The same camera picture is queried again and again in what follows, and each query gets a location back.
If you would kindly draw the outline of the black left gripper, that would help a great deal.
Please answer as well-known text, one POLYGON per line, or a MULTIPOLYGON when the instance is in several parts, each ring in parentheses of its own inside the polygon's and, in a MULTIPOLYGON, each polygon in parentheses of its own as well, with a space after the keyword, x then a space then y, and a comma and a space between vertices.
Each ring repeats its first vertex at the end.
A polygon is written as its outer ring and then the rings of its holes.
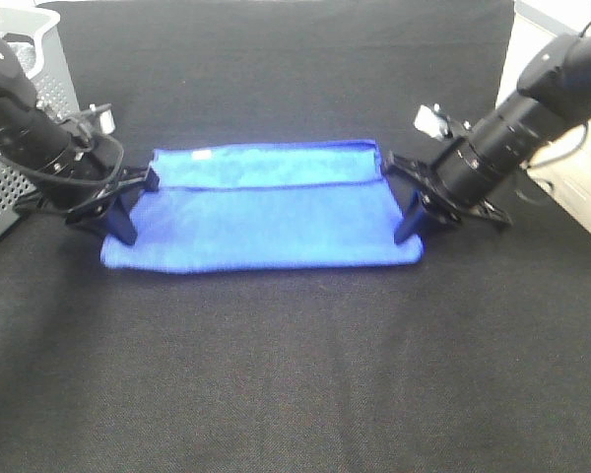
POLYGON ((118 142, 98 142, 63 170, 37 171, 30 181, 35 191, 27 195, 29 212, 60 216, 69 226, 104 228, 125 245, 137 239, 126 195, 136 189, 157 192, 160 185, 151 167, 124 164, 124 148, 118 142))

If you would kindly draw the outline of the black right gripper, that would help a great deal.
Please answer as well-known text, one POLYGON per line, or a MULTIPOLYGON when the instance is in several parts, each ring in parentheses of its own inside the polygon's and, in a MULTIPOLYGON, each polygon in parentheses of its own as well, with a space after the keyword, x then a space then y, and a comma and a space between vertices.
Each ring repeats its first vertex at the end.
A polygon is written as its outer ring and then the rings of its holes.
POLYGON ((486 198, 475 204, 464 203, 444 186, 435 165, 411 160, 389 151, 382 159, 382 174, 398 177, 414 185, 415 192, 403 220, 394 233, 394 243, 403 244, 421 232, 437 232, 456 228, 462 218, 491 223, 498 230, 512 225, 508 214, 486 198))

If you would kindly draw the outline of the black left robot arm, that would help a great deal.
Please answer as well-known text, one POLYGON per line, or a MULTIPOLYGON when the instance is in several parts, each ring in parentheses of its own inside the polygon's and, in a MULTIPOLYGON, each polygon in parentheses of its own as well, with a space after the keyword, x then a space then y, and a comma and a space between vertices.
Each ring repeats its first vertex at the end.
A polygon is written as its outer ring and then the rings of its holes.
POLYGON ((137 188, 155 192, 159 178, 150 167, 123 164, 122 144, 96 125, 109 109, 105 104, 51 118, 15 52, 0 38, 0 163, 34 187, 16 200, 15 212, 55 215, 68 226, 135 243, 124 195, 137 188))

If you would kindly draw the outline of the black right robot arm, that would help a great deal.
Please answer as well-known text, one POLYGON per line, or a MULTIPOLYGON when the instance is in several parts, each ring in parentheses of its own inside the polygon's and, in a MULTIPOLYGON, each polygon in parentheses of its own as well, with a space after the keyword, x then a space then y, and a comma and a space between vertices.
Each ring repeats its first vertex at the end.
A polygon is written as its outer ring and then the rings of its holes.
POLYGON ((432 163, 394 153, 383 159, 384 174, 415 185, 395 243, 457 226, 464 217, 509 226, 509 216, 488 196, 541 148, 590 119, 591 35, 559 35, 528 63, 515 91, 476 125, 448 123, 449 144, 432 163))

